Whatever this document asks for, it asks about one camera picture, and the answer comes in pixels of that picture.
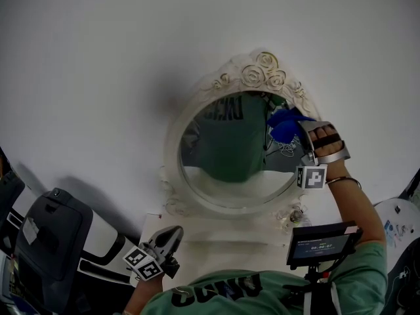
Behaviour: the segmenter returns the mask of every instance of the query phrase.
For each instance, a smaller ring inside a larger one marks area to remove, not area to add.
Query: person
[[[335,134],[330,126],[310,132],[312,140]],[[341,141],[315,153],[318,157],[338,152]],[[327,180],[349,177],[339,160],[327,168]],[[379,314],[387,289],[386,239],[381,220],[368,197],[352,180],[329,185],[343,222],[355,221],[363,229],[356,252],[349,255],[329,276],[335,282],[343,315]],[[124,311],[142,314],[303,314],[303,305],[287,303],[290,291],[283,285],[306,285],[291,274],[265,271],[222,271],[206,275],[189,286],[162,293],[162,277],[139,281]]]

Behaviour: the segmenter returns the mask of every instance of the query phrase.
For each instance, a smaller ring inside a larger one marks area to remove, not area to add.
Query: wall
[[[0,145],[120,230],[159,213],[163,139],[201,75],[268,47],[334,121],[373,201],[418,153],[420,0],[0,0]]]

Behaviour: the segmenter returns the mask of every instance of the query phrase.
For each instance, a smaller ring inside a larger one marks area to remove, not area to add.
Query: screen
[[[303,259],[338,254],[343,250],[349,236],[349,234],[343,234],[342,236],[298,241],[293,258]]]

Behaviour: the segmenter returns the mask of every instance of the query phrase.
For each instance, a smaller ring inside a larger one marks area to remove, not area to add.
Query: mirror glass
[[[297,136],[290,144],[271,137],[266,122],[282,109],[289,109],[285,99],[258,91],[230,94],[204,108],[180,143],[192,189],[231,208],[260,205],[286,190],[303,148]]]

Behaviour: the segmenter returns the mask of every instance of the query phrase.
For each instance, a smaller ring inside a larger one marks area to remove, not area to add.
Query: person's hand
[[[309,132],[312,141],[325,138],[328,135],[336,134],[337,131],[331,126],[323,126],[314,131]],[[343,141],[333,142],[324,147],[315,149],[317,157],[328,156],[339,152],[343,149]],[[327,180],[336,179],[337,177],[349,176],[349,173],[344,165],[344,160],[340,159],[328,164]]]

